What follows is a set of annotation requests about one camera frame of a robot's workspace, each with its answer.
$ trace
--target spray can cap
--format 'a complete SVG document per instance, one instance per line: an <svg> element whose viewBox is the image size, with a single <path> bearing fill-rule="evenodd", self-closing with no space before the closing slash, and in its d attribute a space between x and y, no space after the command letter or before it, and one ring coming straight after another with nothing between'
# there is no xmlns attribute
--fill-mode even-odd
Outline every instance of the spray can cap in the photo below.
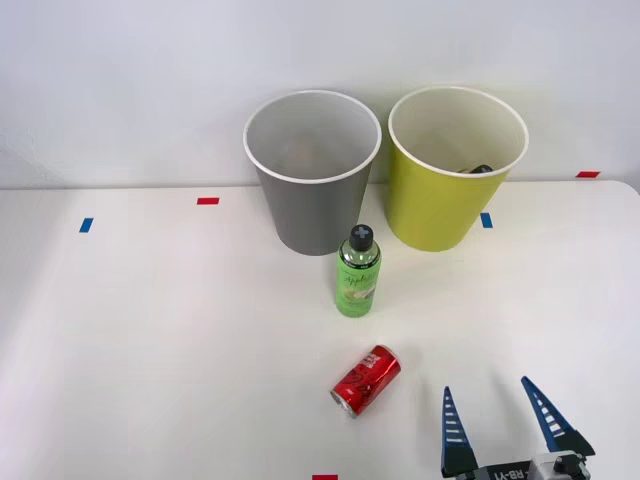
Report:
<svg viewBox="0 0 640 480"><path fill-rule="evenodd" d="M351 229L349 245L354 250L366 252L373 245L373 229L364 224L356 225Z"/></svg>

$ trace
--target white cup rim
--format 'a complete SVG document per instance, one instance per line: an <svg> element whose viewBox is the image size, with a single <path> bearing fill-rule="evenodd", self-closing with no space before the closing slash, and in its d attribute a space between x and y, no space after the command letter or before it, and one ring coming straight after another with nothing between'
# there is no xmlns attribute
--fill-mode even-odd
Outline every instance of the white cup rim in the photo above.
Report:
<svg viewBox="0 0 640 480"><path fill-rule="evenodd" d="M265 167L264 165L262 165L262 163L260 163L253 155L253 153L251 152L251 149L249 148L249 142L248 142L248 132L249 132L249 128L251 126L251 123L253 122L253 120L256 118L256 116L258 114L260 114L260 112L262 112L265 108L267 108L268 106L270 106L273 103L279 102L285 98L288 97L293 97L296 95L307 95L307 94L322 94L322 95L333 95L336 97L340 97L344 100L349 100L350 102L355 103L356 105L358 105L360 108L362 108L362 110L364 110L369 117L371 118L371 120L373 120L373 124L376 127L376 145L373 148L373 150L371 151L371 154L362 162L360 163L358 166L356 166L355 168L352 168L351 170L348 170L344 173L341 173L340 175L335 175L333 177L326 177L326 178L311 178L311 179L306 179L306 178L295 178L295 177L288 177L286 175L282 175L280 173L274 172L273 170ZM258 167L260 170L262 170L263 172L265 172L267 175L277 178L279 180L283 180L285 182L290 182L290 183L299 183L299 184L304 184L304 185L318 185L318 184L322 184L322 183L331 183L331 182L337 182L338 180L342 180L343 178L347 178L352 176L355 173L358 173L360 170L364 169L367 165L369 165L374 157L378 154L378 150L380 150L380 145L382 143L382 127L380 126L380 121L378 120L378 117L375 116L375 114L371 111L371 109L369 107L367 107L364 103L362 103L360 100L357 100L353 97L350 97L349 95L345 95L344 93L338 93L338 92L334 92L332 90L317 90L317 89L309 89L309 90L298 90L295 92L291 92L291 93L287 93L285 95L281 95L279 97L276 98L272 98L271 100L269 100L268 102L264 103L260 108L258 108L252 115L251 117L249 117L249 120L247 120L247 124L244 127L244 134L242 135L242 142L244 144L244 151L247 153L247 156L249 157L249 159L251 160L251 162Z"/></svg>
<svg viewBox="0 0 640 480"><path fill-rule="evenodd" d="M482 96L484 96L484 97L486 97L486 98L488 98L490 100L493 100L494 102L500 104L509 113L511 113L511 115L513 115L513 117L516 119L516 121L522 127L522 131L524 132L524 146L522 147L522 151L520 152L520 155L518 155L518 157L513 162L509 163L508 165L505 165L504 167L502 167L502 168L500 168L498 170L493 170L493 171L487 172L487 173L458 173L458 172L451 172L451 171L448 171L448 170L443 170L441 168L434 167L433 165L429 165L428 163L425 163L422 160L419 160L417 157L415 157L414 155L409 153L409 151L406 148L404 148L404 146L402 146L402 144L396 138L396 134L393 131L393 117L396 114L396 112L398 111L398 108L400 107L400 105L402 105L404 102L408 101L409 99L411 99L412 97L414 97L416 95L420 95L420 94L422 94L424 92L432 91L432 90L463 90L463 91L474 93L474 94L477 94L477 95L482 95ZM457 86L457 85L431 86L431 87L421 88L419 90L416 90L416 91L413 91L413 92L410 92L410 93L406 94L404 97L402 97L400 100L398 100L398 102L391 109L391 113L389 114L388 125L389 125L389 135L391 135L391 139L393 140L394 145L396 147L398 147L398 149L407 158L411 159L413 162L417 163L421 167L424 167L424 168L426 168L428 170L431 170L433 172L436 172L436 173L440 173L442 175L447 175L449 177L480 179L480 178L494 177L494 176L497 176L497 175L501 175L501 174L511 170L518 162L520 162L520 160L522 159L522 157L524 157L525 153L527 153L527 150L529 148L529 130L527 129L527 124L524 123L524 120L522 119L520 114L518 112L516 112L515 109L511 105L509 105L508 103L504 102L503 100L500 100L497 97L494 97L493 95L491 95L489 93L483 92L482 90L476 90L475 88L462 87L462 86Z"/></svg>

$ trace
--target red soda can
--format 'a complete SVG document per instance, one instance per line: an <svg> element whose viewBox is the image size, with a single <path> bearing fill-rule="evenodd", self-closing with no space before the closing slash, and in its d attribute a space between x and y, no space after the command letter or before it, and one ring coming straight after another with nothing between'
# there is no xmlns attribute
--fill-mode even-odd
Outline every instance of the red soda can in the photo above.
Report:
<svg viewBox="0 0 640 480"><path fill-rule="evenodd" d="M398 373L398 358L387 347L376 345L333 387L331 396L352 418L356 418Z"/></svg>

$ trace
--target yellow-green cup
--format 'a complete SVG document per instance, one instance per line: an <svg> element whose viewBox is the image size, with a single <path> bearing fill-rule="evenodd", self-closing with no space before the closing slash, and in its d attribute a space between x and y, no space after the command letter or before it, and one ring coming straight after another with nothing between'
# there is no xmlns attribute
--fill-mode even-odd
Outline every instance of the yellow-green cup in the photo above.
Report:
<svg viewBox="0 0 640 480"><path fill-rule="evenodd" d="M430 87L391 110L387 216L407 245L455 247L527 151L529 133L502 100L465 87ZM488 165L488 173L470 172Z"/></svg>

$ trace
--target gray cup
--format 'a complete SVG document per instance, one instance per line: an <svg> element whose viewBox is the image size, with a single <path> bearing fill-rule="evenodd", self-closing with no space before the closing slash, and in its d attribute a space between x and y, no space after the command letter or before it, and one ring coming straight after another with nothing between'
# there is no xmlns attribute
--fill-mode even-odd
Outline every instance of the gray cup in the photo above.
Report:
<svg viewBox="0 0 640 480"><path fill-rule="evenodd" d="M336 92L295 92L253 114L244 148L286 246L304 255L338 249L358 223L381 139L373 112Z"/></svg>

